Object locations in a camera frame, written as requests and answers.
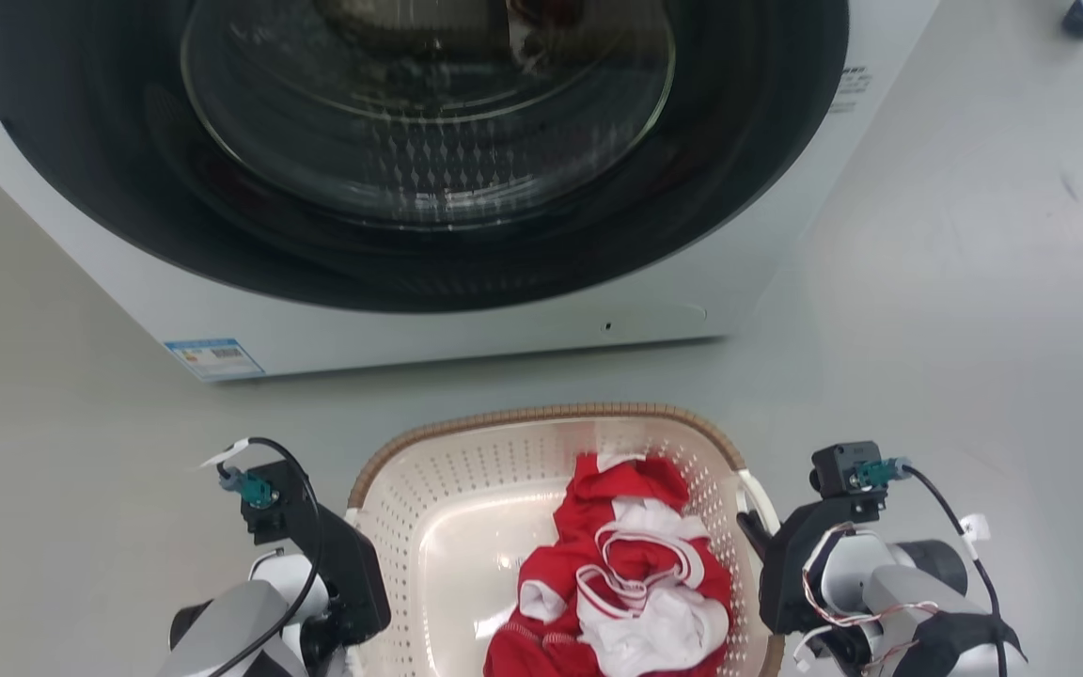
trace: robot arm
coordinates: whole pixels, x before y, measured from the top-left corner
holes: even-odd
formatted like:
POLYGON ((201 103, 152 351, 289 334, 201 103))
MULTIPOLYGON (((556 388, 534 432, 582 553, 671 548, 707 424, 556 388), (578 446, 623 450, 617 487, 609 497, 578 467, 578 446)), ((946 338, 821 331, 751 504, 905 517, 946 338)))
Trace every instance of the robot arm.
POLYGON ((822 500, 796 509, 777 534, 739 515, 765 562, 760 616, 773 633, 804 633, 848 677, 1026 674, 1014 630, 966 599, 967 572, 953 548, 886 544, 860 528, 880 519, 888 483, 911 474, 873 442, 834 445, 813 454, 809 483, 822 500))
POLYGON ((303 591, 313 564, 309 558, 282 550, 259 558, 249 581, 175 614, 171 654, 159 677, 319 676, 340 647, 364 642, 390 624, 374 545, 344 519, 315 505, 306 477, 288 459, 245 472, 222 463, 220 484, 240 494, 240 516, 255 545, 289 539, 304 552, 319 552, 312 586, 303 591), (300 595, 300 608, 282 624, 300 595), (278 634, 222 672, 276 625, 278 634))

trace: connector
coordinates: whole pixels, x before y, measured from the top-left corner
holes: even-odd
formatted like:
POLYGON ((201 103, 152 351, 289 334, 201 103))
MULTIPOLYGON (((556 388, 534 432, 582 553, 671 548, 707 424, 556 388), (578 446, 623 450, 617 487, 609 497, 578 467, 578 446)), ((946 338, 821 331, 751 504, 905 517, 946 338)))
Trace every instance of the connector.
POLYGON ((249 507, 268 509, 278 500, 278 492, 260 477, 238 470, 236 467, 217 467, 220 472, 220 487, 224 492, 240 494, 249 507))
POLYGON ((905 472, 906 466, 910 466, 908 457, 865 463, 863 466, 854 468, 854 474, 851 476, 850 480, 851 486, 854 489, 888 487, 890 481, 906 480, 910 477, 910 473, 905 472))

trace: black cable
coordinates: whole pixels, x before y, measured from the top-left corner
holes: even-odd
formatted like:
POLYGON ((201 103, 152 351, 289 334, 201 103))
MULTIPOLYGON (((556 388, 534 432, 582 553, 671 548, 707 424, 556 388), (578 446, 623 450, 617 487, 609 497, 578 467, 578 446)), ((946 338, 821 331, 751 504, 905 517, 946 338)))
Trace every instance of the black cable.
POLYGON ((319 504, 315 500, 315 490, 312 489, 312 481, 309 481, 309 473, 303 471, 303 467, 300 466, 300 461, 291 455, 291 452, 287 451, 287 446, 279 445, 278 442, 268 440, 266 438, 249 438, 246 442, 249 442, 250 445, 270 446, 271 450, 275 450, 284 459, 287 459, 291 470, 296 472, 296 478, 303 484, 303 495, 306 497, 306 502, 309 502, 309 506, 312 509, 312 517, 315 518, 315 523, 317 523, 317 536, 315 537, 315 547, 312 548, 312 569, 309 571, 309 580, 304 582, 303 588, 300 590, 300 595, 296 597, 296 600, 292 601, 291 606, 287 608, 287 613, 284 613, 283 617, 275 621, 274 625, 271 625, 270 630, 262 633, 259 638, 255 639, 253 642, 244 648, 244 650, 240 650, 238 654, 229 659, 222 666, 217 667, 216 673, 211 673, 210 677, 224 677, 224 674, 226 674, 229 669, 236 667, 242 660, 249 659, 253 652, 257 652, 261 647, 265 646, 265 643, 270 641, 270 638, 273 638, 274 635, 280 633, 280 630, 283 630, 283 626, 287 625, 288 622, 291 621, 291 617, 296 616, 296 613, 300 611, 301 606, 303 606, 303 601, 309 599, 309 593, 312 591, 312 584, 315 582, 315 577, 317 577, 319 559, 322 559, 324 552, 324 522, 319 519, 319 504))
MULTIPOLYGON (((960 537, 963 537, 964 525, 958 522, 958 518, 955 517, 955 510, 951 509, 951 505, 947 502, 947 498, 942 497, 942 492, 934 485, 934 481, 930 481, 927 476, 923 474, 918 468, 906 466, 905 472, 916 477, 922 485, 926 487, 936 500, 938 505, 942 506, 942 511, 947 513, 947 519, 951 520, 951 526, 955 528, 955 532, 960 537)), ((980 561, 980 558, 973 559, 973 564, 976 565, 976 573, 980 574, 980 581, 984 582, 984 588, 989 591, 989 604, 993 608, 993 619, 996 621, 997 626, 1001 627, 1001 600, 997 600, 996 588, 993 587, 993 580, 989 578, 989 572, 984 569, 984 562, 980 561)), ((996 661, 997 661, 997 677, 1006 677, 1006 664, 1005 664, 1005 642, 997 639, 996 643, 996 661)))

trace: basket handle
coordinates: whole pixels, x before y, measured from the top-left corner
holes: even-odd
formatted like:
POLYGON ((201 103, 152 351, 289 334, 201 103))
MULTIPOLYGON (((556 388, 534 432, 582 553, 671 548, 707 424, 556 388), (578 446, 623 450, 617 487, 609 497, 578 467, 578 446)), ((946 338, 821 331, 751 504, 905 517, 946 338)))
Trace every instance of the basket handle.
POLYGON ((780 516, 774 511, 774 505, 771 504, 771 498, 766 495, 764 485, 759 484, 759 481, 755 479, 752 471, 746 470, 746 468, 738 471, 738 478, 740 480, 738 484, 738 509, 741 511, 747 511, 748 509, 758 511, 759 521, 764 523, 764 528, 768 531, 768 534, 773 535, 780 530, 780 516))

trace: white cable tie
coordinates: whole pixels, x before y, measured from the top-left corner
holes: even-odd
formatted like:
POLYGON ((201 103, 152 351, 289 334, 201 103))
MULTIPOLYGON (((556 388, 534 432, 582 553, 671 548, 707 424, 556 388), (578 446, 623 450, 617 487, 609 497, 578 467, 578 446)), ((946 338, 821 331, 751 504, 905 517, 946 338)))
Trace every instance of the white cable tie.
POLYGON ((240 454, 240 452, 244 452, 246 450, 246 446, 249 446, 249 438, 232 442, 232 446, 229 446, 229 448, 223 450, 219 454, 216 454, 214 457, 206 459, 199 467, 218 466, 218 464, 222 464, 226 461, 229 458, 235 457, 235 455, 240 454))
POLYGON ((973 561, 979 560, 980 555, 976 552, 977 541, 989 541, 993 538, 993 532, 989 529, 989 519, 983 513, 971 513, 958 520, 958 525, 964 528, 964 545, 967 547, 968 556, 973 561))

